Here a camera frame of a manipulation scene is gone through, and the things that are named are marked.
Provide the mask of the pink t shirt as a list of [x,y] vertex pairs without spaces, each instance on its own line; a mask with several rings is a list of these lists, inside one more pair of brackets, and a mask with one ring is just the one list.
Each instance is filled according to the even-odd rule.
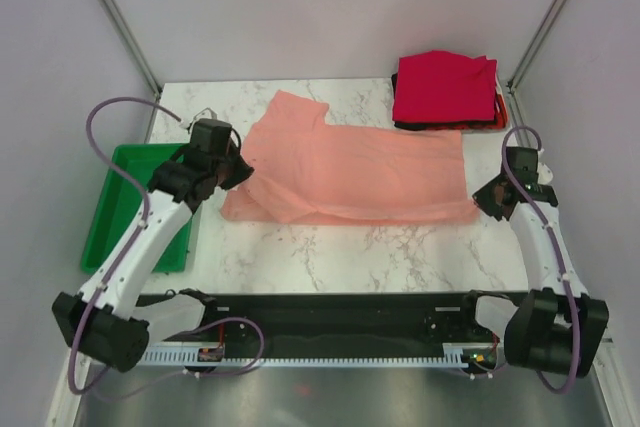
[[330,125],[326,103],[279,91],[242,148],[254,173],[229,192],[228,221],[308,225],[471,223],[458,132]]

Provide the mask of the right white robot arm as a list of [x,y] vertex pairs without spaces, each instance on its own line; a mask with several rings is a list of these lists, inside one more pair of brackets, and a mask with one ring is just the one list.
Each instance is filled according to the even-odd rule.
[[500,173],[473,196],[487,216],[509,223],[524,260],[528,292],[466,294],[458,328],[477,341],[490,332],[503,343],[509,365],[585,377],[609,321],[605,301],[590,296],[571,262],[559,226],[552,186],[539,181],[537,150],[507,146]]

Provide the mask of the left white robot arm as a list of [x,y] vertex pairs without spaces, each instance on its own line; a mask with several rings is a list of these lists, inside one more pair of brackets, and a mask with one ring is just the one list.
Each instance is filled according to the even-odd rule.
[[137,302],[167,246],[201,204],[252,173],[229,123],[195,122],[189,142],[151,175],[138,211],[105,262],[76,294],[55,299],[52,312],[73,356],[127,372],[151,344],[186,331],[198,340],[216,335],[218,314],[193,290],[145,307]]

